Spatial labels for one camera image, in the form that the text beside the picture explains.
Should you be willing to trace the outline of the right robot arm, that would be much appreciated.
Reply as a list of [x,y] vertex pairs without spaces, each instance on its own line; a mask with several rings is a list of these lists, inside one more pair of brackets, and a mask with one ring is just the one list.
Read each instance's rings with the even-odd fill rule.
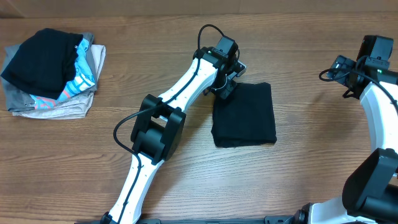
[[364,109],[371,154],[348,177],[341,196],[303,206],[286,223],[397,223],[397,72],[389,69],[394,41],[364,36],[356,60],[338,56],[319,74],[338,82]]

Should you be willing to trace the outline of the black t-shirt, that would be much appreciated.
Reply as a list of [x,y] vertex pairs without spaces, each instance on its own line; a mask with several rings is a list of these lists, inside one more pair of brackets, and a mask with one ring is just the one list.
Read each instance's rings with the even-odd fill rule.
[[211,133],[217,147],[257,146],[277,141],[271,85],[239,83],[223,100],[215,98]]

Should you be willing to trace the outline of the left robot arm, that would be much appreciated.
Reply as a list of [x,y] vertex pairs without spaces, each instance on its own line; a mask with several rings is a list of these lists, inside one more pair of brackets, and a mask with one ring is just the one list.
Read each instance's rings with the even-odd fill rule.
[[200,94],[211,92],[222,100],[236,87],[234,77],[246,66],[239,61],[237,43],[223,36],[216,47],[195,51],[190,68],[168,91],[147,95],[131,133],[131,166],[117,202],[106,212],[101,223],[137,223],[155,173],[169,160],[182,137],[187,109]]

